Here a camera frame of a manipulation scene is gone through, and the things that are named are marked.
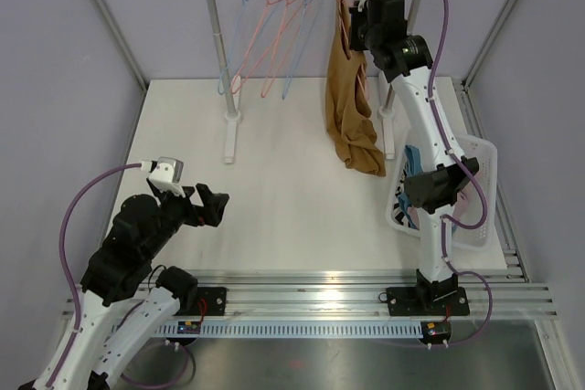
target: white floor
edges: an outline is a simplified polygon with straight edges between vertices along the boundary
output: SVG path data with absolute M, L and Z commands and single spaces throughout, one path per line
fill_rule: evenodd
M 415 269 L 418 239 L 395 231 L 384 217 L 387 177 L 347 170 L 324 129 L 324 79 L 298 78 L 282 100 L 282 80 L 260 98 L 262 80 L 242 88 L 236 162 L 222 162 L 225 101 L 213 79 L 155 80 L 133 142 L 129 163 L 159 156 L 185 162 L 183 185 L 208 184 L 230 200 L 219 228 L 183 227 L 156 263 L 184 269 L 367 270 Z M 377 107 L 376 79 L 370 81 Z M 438 79 L 450 123 L 464 131 L 450 79 Z M 408 121 L 398 109 L 398 141 Z M 127 172 L 116 200 L 148 193 L 145 174 Z M 504 269 L 494 233 L 482 253 L 456 249 L 462 269 Z

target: brown cloth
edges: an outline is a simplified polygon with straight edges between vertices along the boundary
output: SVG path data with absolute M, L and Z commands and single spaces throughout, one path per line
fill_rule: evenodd
M 384 154 L 376 147 L 372 114 L 357 81 L 367 81 L 366 57 L 349 49 L 341 25 L 349 32 L 349 10 L 345 0 L 335 0 L 335 37 L 331 46 L 325 89 L 325 123 L 335 151 L 346 168 L 379 177 L 386 175 Z

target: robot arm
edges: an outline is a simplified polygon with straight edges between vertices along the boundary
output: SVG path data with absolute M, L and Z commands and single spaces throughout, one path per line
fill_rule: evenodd
M 407 178 L 405 191 L 420 220 L 421 260 L 417 270 L 417 299 L 423 309 L 433 302 L 455 294 L 455 276 L 443 260 L 441 217 L 452 215 L 457 194 L 469 182 L 451 154 L 476 174 L 479 163 L 467 158 L 455 137 L 436 94 L 429 96 L 432 67 L 431 53 L 421 36 L 407 33 L 404 0 L 360 0 L 350 8 L 353 50 L 369 50 L 376 66 L 399 96 L 420 147 L 422 174 Z M 439 121 L 451 141 L 446 151 L 440 127 L 435 120 L 431 100 Z M 447 233 L 447 252 L 451 250 L 451 230 Z
M 168 240 L 182 225 L 217 227 L 229 200 L 197 184 L 203 205 L 194 206 L 189 198 L 196 188 L 178 184 L 181 162 L 161 158 L 149 164 L 147 183 L 156 198 L 134 195 L 124 201 L 81 280 L 80 329 L 74 330 L 72 319 L 43 374 L 19 390 L 112 388 L 160 322 L 193 305 L 197 280 L 177 267 L 166 269 L 140 309 L 104 344 Z

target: white plastic basket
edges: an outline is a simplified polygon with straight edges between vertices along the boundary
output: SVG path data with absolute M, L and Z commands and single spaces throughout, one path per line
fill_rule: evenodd
M 492 242 L 494 233 L 494 216 L 495 216 L 495 191 L 497 182 L 497 150 L 495 146 L 484 139 L 471 136 L 469 134 L 455 134 L 457 142 L 465 151 L 467 157 L 476 157 L 479 162 L 479 172 L 477 180 L 482 187 L 487 199 L 487 219 L 484 224 L 475 230 L 465 230 L 457 227 L 452 236 L 452 243 L 458 248 L 467 248 L 471 250 L 482 250 Z M 413 132 L 407 135 L 406 144 L 417 146 Z M 406 156 L 404 155 L 404 145 L 397 150 L 396 168 L 392 177 L 392 186 L 388 197 L 386 207 L 386 219 L 391 226 L 400 232 L 407 233 L 414 237 L 420 236 L 420 231 L 415 228 L 405 227 L 394 217 L 394 205 L 398 202 L 396 197 L 397 188 L 400 185 L 400 177 L 404 171 Z M 482 215 L 482 202 L 479 195 L 473 190 L 471 203 L 460 218 L 464 224 L 476 223 Z

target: gray wall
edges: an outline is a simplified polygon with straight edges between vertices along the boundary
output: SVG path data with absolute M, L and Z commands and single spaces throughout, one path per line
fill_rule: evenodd
M 141 96 L 90 0 L 0 0 L 0 376 L 15 389 L 47 360 L 67 288 L 58 236 L 93 176 L 121 164 Z M 115 179 L 74 214 L 75 279 L 98 244 Z
M 550 284 L 581 379 L 583 29 L 583 0 L 520 0 L 472 87 L 528 265 Z
M 440 71 L 461 78 L 467 72 L 505 0 L 451 0 L 452 14 L 447 46 Z M 321 12 L 320 22 L 304 53 L 298 76 L 325 74 L 331 30 L 332 0 Z M 139 64 L 150 79 L 211 78 L 218 74 L 205 0 L 108 0 Z M 221 24 L 227 40 L 238 14 L 240 0 L 218 0 Z M 242 21 L 242 35 L 234 52 L 240 60 L 261 12 L 259 2 Z M 441 31 L 441 0 L 423 0 L 417 32 L 434 51 Z M 264 46 L 265 40 L 259 41 Z

